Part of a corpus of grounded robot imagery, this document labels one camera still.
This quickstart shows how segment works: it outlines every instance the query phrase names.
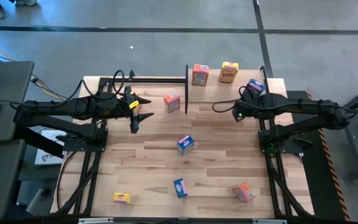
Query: pink cereal box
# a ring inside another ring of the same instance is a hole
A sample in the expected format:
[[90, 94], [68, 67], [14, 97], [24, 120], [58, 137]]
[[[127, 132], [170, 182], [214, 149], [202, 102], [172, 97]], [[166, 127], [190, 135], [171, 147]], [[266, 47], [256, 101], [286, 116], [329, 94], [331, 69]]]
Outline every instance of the pink cereal box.
[[247, 183], [242, 183], [233, 188], [234, 193], [239, 197], [241, 202], [250, 202], [254, 199], [255, 195], [251, 192]]
[[164, 97], [165, 108], [168, 113], [171, 113], [174, 110], [178, 110], [180, 108], [180, 97], [177, 93], [173, 93], [172, 95], [168, 95]]
[[206, 86], [208, 80], [209, 67], [208, 65], [197, 65], [193, 66], [193, 81], [192, 85]]

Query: blue cereal box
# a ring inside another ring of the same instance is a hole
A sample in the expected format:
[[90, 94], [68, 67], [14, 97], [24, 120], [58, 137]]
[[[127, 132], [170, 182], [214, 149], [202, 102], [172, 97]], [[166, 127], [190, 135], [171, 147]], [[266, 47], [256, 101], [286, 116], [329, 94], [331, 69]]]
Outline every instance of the blue cereal box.
[[177, 191], [178, 198], [187, 196], [187, 189], [183, 178], [179, 180], [174, 180], [173, 184], [175, 186], [175, 190]]
[[184, 155], [188, 150], [194, 146], [194, 139], [187, 135], [182, 140], [178, 141], [178, 151], [181, 155]]
[[250, 88], [257, 96], [259, 96], [265, 90], [265, 85], [258, 82], [258, 80], [251, 78], [247, 84], [247, 88]]

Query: orange box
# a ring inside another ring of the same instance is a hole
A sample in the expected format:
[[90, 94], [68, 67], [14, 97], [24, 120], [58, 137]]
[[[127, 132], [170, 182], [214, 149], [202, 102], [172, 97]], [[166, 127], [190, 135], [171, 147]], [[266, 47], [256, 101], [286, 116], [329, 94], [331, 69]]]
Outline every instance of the orange box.
[[168, 113], [180, 108], [180, 97], [177, 93], [164, 97], [164, 102]]
[[223, 62], [219, 81], [223, 83], [232, 83], [239, 71], [239, 64], [232, 62]]
[[233, 188], [234, 193], [239, 197], [241, 202], [250, 202], [254, 197], [254, 193], [251, 192], [247, 183], [242, 183]]
[[192, 85], [206, 86], [208, 80], [209, 67], [208, 65], [197, 65], [193, 66], [193, 81]]

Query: wooden plank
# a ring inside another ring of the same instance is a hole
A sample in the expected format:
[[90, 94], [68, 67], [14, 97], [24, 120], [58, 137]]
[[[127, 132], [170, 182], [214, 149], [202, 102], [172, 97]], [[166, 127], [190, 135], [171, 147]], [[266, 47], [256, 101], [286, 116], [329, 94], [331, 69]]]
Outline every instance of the wooden plank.
[[[262, 77], [258, 70], [241, 70], [230, 85], [219, 83], [217, 74], [218, 70], [211, 71], [205, 88], [190, 85], [188, 114], [184, 113], [184, 101], [180, 110], [167, 113], [162, 99], [172, 90], [182, 94], [184, 85], [131, 83], [140, 96], [152, 100], [140, 112], [155, 114], [141, 122], [137, 134], [130, 133], [128, 119], [108, 121], [108, 144], [99, 165], [92, 216], [273, 218], [266, 163], [257, 137], [258, 121], [246, 118], [237, 123], [230, 111], [215, 113], [211, 109], [212, 102], [238, 98], [238, 88], [249, 78], [262, 81]], [[95, 92], [99, 77], [84, 80]], [[268, 84], [271, 92], [285, 94], [282, 79], [268, 79]], [[82, 87], [80, 96], [86, 95]], [[277, 116], [275, 121], [292, 123], [290, 114]], [[181, 156], [177, 153], [177, 141], [187, 134], [195, 139], [195, 146]], [[83, 153], [79, 152], [63, 173], [61, 204], [78, 184], [82, 161]], [[288, 187], [304, 208], [313, 213], [301, 161], [286, 154], [283, 164]], [[187, 198], [176, 196], [173, 181], [180, 178], [185, 180]], [[240, 202], [232, 191], [242, 182], [247, 182], [256, 195], [250, 203]], [[114, 192], [133, 194], [134, 204], [112, 203]], [[84, 193], [82, 209], [87, 194]], [[278, 199], [283, 205], [279, 190]], [[51, 212], [56, 209], [54, 202]]]

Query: yellow cereal box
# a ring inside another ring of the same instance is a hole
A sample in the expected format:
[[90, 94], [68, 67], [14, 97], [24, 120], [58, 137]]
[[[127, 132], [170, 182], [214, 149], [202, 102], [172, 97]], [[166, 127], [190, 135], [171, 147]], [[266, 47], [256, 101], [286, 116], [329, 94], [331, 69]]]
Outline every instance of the yellow cereal box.
[[221, 75], [219, 76], [219, 81], [223, 83], [232, 83], [238, 71], [239, 71], [238, 63], [223, 62]]
[[114, 197], [112, 198], [113, 203], [131, 203], [132, 195], [126, 193], [114, 193]]

